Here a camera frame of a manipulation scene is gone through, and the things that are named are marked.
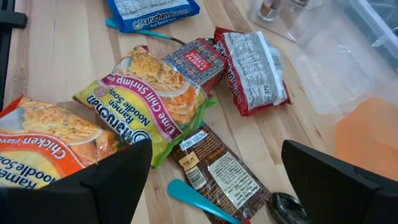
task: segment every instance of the clear plastic container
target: clear plastic container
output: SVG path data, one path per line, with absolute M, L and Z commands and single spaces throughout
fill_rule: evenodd
M 323 0 L 297 17 L 293 1 L 284 2 L 279 19 L 261 24 L 297 43 L 283 50 L 318 113 L 351 112 L 371 95 L 398 105 L 398 1 Z M 289 13 L 297 19 L 288 28 Z

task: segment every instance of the nutrition label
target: nutrition label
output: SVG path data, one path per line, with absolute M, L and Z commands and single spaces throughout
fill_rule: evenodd
M 260 189 L 230 152 L 212 163 L 208 170 L 236 209 L 244 205 Z
M 114 0 L 114 3 L 121 15 L 126 19 L 135 19 L 170 7 L 188 4 L 187 0 Z
M 282 84 L 279 53 L 267 45 L 261 33 L 224 34 L 225 42 L 239 73 L 249 110 L 287 99 Z

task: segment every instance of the maruchan logo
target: maruchan logo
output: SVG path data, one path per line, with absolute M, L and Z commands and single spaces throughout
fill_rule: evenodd
M 153 24 L 159 21 L 163 21 L 166 19 L 170 19 L 176 16 L 181 16 L 184 14 L 188 14 L 190 12 L 189 9 L 183 9 L 179 11 L 172 11 L 172 12 L 165 12 L 165 13 L 158 13 L 154 16 L 150 16 L 145 19 L 139 19 L 138 21 L 135 21 L 132 23 L 132 27 L 135 30 L 141 30 L 144 26 L 147 26 L 149 24 Z

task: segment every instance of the blue ramen package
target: blue ramen package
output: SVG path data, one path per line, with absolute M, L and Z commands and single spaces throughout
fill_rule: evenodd
M 121 32 L 164 26 L 194 16 L 200 7 L 194 0 L 107 0 Z

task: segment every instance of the barcode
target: barcode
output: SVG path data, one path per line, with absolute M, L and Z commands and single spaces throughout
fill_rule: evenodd
M 185 173 L 187 174 L 188 179 L 195 190 L 200 189 L 207 183 L 205 176 L 203 176 L 203 174 L 200 172 L 200 169 L 197 166 L 186 171 Z
M 279 53 L 273 53 L 272 54 L 272 59 L 274 61 L 276 70 L 283 70 L 284 69 L 284 67 L 282 66 L 282 61 L 280 59 Z

